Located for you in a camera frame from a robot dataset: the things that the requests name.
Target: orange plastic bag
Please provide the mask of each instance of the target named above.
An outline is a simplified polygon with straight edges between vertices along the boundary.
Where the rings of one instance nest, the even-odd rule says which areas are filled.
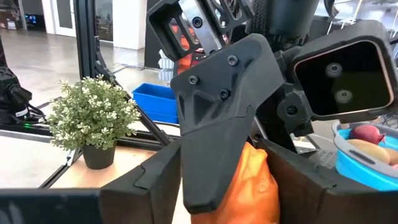
[[[269,172],[267,153],[249,143],[217,210],[192,215],[192,224],[278,224],[278,185]]]

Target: potted plant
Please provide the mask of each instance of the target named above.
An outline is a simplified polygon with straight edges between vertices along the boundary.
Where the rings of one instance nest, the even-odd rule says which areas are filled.
[[[45,121],[54,136],[51,143],[64,150],[81,149],[90,169],[109,167],[116,141],[135,134],[133,122],[140,114],[134,102],[103,76],[61,85],[62,97],[52,100],[53,113]]]

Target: blue plastic bin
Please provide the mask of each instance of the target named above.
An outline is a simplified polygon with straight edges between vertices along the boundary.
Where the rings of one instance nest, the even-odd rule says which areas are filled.
[[[368,123],[350,124],[350,128],[361,124]],[[398,131],[384,126],[375,126],[381,133],[387,134],[386,143],[381,142],[380,146],[398,151]],[[333,125],[334,143],[338,148],[336,169],[339,174],[380,191],[398,190],[398,170],[348,143],[350,131],[351,129],[341,129],[339,123]]]
[[[151,120],[178,124],[177,101],[171,88],[143,83],[132,91],[132,97]]]

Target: plant pot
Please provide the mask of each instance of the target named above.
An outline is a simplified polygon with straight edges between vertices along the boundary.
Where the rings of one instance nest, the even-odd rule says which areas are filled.
[[[99,170],[105,169],[113,164],[114,152],[116,145],[103,150],[95,146],[83,146],[83,157],[85,158],[86,166],[90,169]]]

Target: wooden table surface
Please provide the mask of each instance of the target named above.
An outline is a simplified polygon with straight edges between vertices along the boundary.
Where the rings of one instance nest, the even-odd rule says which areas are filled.
[[[129,172],[153,154],[155,152],[117,146],[113,165],[102,170],[87,168],[83,156],[80,156],[51,188],[100,188]],[[181,188],[175,207],[173,224],[190,224],[190,215],[183,206]]]

